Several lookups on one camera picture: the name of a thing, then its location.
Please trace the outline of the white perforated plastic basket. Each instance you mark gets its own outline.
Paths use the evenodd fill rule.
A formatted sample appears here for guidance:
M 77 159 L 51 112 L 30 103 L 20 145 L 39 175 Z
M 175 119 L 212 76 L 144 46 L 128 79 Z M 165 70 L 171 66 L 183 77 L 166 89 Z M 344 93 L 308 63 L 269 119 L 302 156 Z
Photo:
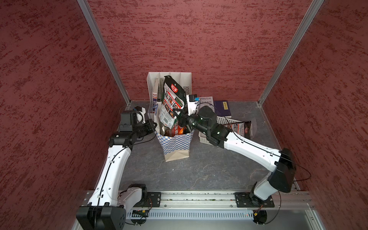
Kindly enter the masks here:
M 236 120 L 226 117 L 217 117 L 217 122 L 210 128 L 210 133 L 199 131 L 198 136 L 200 143 L 224 148 L 224 143 L 228 140 L 227 136 L 234 132 L 226 126 L 229 121 Z

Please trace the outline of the food photo condiment packet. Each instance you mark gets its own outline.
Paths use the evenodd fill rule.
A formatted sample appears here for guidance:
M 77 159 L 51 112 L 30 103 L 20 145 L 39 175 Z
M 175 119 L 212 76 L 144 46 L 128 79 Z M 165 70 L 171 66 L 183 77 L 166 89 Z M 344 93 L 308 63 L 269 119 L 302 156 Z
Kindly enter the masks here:
M 172 76 L 164 77 L 162 105 L 159 113 L 161 124 L 172 129 L 178 120 L 177 115 L 181 114 L 186 102 L 186 92 L 182 86 L 176 82 Z

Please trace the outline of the blue checkered paper bag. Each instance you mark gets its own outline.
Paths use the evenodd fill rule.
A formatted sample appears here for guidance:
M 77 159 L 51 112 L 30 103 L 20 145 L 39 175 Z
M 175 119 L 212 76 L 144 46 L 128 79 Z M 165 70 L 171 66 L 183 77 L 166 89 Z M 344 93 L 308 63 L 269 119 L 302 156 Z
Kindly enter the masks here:
M 163 127 L 160 124 L 159 113 L 161 110 L 161 102 L 158 102 L 155 106 L 156 111 L 154 112 L 154 122 L 157 124 L 155 128 L 157 133 L 158 141 L 163 149 L 164 158 L 166 162 L 177 161 L 190 156 L 190 144 L 193 139 L 194 131 L 176 135 L 174 137 L 163 136 L 160 134 L 160 130 Z

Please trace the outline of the dark red condiment packet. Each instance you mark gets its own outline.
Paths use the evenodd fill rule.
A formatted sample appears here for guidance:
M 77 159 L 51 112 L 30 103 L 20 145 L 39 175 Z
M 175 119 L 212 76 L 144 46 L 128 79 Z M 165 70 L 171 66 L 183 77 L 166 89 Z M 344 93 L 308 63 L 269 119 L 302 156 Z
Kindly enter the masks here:
M 229 121 L 226 126 L 242 137 L 247 139 L 251 139 L 253 137 L 251 121 Z

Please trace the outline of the orange condiment packet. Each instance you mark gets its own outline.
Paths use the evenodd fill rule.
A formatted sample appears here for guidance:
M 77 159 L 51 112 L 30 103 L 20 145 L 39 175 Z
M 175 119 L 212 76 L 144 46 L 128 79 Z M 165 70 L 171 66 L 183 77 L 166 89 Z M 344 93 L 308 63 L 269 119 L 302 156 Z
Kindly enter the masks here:
M 174 125 L 173 128 L 170 130 L 170 137 L 185 135 L 191 132 L 192 131 L 188 126 L 181 127 L 179 125 Z

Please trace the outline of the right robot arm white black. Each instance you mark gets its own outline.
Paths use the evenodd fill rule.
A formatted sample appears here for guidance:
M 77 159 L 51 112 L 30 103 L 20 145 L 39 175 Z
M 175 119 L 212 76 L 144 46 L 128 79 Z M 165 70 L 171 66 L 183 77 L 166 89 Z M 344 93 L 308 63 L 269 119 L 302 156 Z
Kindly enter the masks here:
M 217 123 L 216 113 L 208 106 L 191 115 L 179 109 L 174 109 L 173 113 L 178 116 L 180 126 L 188 126 L 205 134 L 211 145 L 239 153 L 268 169 L 269 174 L 255 183 L 249 193 L 249 199 L 255 206 L 261 205 L 276 192 L 291 191 L 296 164 L 289 149 L 272 149 L 238 135 L 230 128 Z

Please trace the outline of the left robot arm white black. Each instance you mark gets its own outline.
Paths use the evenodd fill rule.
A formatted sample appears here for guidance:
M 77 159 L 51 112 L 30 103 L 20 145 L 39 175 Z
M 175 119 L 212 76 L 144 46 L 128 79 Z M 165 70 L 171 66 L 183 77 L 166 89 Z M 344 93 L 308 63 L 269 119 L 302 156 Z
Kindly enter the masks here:
M 122 194 L 119 186 L 126 162 L 137 140 L 155 131 L 152 119 L 125 122 L 109 140 L 108 154 L 96 189 L 86 206 L 78 208 L 76 219 L 84 230 L 121 230 L 127 213 L 147 194 L 145 185 L 129 187 Z

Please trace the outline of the white printed booklet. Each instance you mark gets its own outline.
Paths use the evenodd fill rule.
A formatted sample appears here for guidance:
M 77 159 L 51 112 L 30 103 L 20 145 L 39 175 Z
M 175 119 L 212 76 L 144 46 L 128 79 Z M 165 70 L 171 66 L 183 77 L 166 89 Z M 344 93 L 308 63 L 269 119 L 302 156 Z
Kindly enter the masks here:
M 213 101 L 213 97 L 212 96 L 199 97 L 198 99 L 199 99 L 199 107 L 213 106 L 214 105 L 214 101 Z

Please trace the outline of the dark blue book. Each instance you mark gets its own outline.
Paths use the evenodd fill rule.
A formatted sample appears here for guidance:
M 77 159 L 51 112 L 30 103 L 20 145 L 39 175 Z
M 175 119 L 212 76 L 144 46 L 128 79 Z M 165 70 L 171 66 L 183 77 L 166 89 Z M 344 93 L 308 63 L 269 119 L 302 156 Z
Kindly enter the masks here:
M 228 101 L 214 101 L 214 108 L 217 116 L 226 118 L 232 117 Z

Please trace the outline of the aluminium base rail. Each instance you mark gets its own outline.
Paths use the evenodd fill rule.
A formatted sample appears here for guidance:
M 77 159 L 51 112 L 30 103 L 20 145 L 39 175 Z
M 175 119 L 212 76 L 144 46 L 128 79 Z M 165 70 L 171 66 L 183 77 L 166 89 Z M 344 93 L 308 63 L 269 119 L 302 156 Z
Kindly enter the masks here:
M 151 191 L 130 188 L 114 204 L 88 191 L 75 230 L 323 230 L 306 191 L 275 193 L 252 207 L 245 192 Z

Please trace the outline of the left aluminium corner post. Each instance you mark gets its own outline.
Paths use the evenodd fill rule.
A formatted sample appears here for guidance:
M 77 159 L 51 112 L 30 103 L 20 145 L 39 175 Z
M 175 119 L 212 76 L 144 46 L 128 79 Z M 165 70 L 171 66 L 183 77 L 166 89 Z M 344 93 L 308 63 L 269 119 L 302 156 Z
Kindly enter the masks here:
M 88 4 L 88 1 L 86 0 L 77 0 L 77 3 L 84 15 L 84 18 L 87 21 L 87 24 L 98 44 L 98 47 L 100 48 L 100 51 L 107 63 L 107 66 L 109 67 L 109 70 L 111 72 L 111 74 L 113 75 L 113 78 L 124 98 L 124 101 L 127 105 L 131 104 L 131 98 L 128 95 L 128 92 L 123 84 L 123 81 L 120 77 L 120 74 L 118 72 L 118 69 L 113 61 L 113 58 L 108 50 L 108 47 L 104 41 L 104 38 L 102 36 L 102 33 L 98 27 L 98 24 L 94 18 L 93 12 Z

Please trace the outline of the aluminium corner post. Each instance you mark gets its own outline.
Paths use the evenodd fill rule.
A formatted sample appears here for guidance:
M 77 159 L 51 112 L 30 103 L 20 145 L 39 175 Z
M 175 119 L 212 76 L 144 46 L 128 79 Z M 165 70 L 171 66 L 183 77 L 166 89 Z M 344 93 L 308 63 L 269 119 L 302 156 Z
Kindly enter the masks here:
M 98 47 L 100 48 L 100 51 L 107 63 L 107 66 L 109 67 L 109 70 L 111 72 L 111 74 L 113 75 L 113 78 L 124 98 L 124 101 L 127 105 L 131 104 L 131 98 L 128 95 L 128 92 L 123 84 L 123 81 L 120 77 L 120 74 L 118 72 L 118 69 L 113 61 L 113 58 L 108 50 L 108 47 L 104 41 L 104 38 L 102 36 L 102 33 L 98 27 L 98 24 L 94 18 L 93 12 L 88 4 L 88 1 L 86 0 L 77 0 L 77 3 L 84 15 L 84 18 L 87 21 L 87 24 L 98 44 Z
M 298 47 L 299 43 L 301 42 L 302 38 L 304 37 L 310 24 L 312 23 L 313 19 L 315 18 L 316 14 L 318 13 L 323 3 L 324 0 L 313 0 L 311 2 L 293 38 L 291 39 L 283 57 L 281 58 L 271 79 L 269 80 L 266 88 L 264 89 L 263 93 L 261 94 L 258 100 L 258 104 L 260 107 L 263 106 L 268 95 L 271 93 L 271 90 L 273 89 L 279 77 L 281 76 L 284 68 L 286 67 L 287 63 L 289 62 L 290 58 L 292 57 L 293 53 L 295 52 L 296 48 Z

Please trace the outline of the right aluminium corner post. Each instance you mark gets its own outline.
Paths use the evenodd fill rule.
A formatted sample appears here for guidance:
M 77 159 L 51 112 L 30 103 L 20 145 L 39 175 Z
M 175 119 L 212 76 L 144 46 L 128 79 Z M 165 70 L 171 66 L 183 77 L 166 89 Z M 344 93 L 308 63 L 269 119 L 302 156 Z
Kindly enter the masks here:
M 298 47 L 299 43 L 301 42 L 302 38 L 304 37 L 310 24 L 312 23 L 313 19 L 315 18 L 316 14 L 318 13 L 323 3 L 324 0 L 313 0 L 311 2 L 293 38 L 291 39 L 283 57 L 281 58 L 271 79 L 269 80 L 266 88 L 264 89 L 263 93 L 261 94 L 258 100 L 258 104 L 260 107 L 263 106 L 268 95 L 271 93 L 271 90 L 273 89 L 279 77 L 281 76 L 284 68 L 286 67 L 287 63 L 289 62 L 290 58 L 292 57 L 293 53 L 295 52 L 296 48 Z

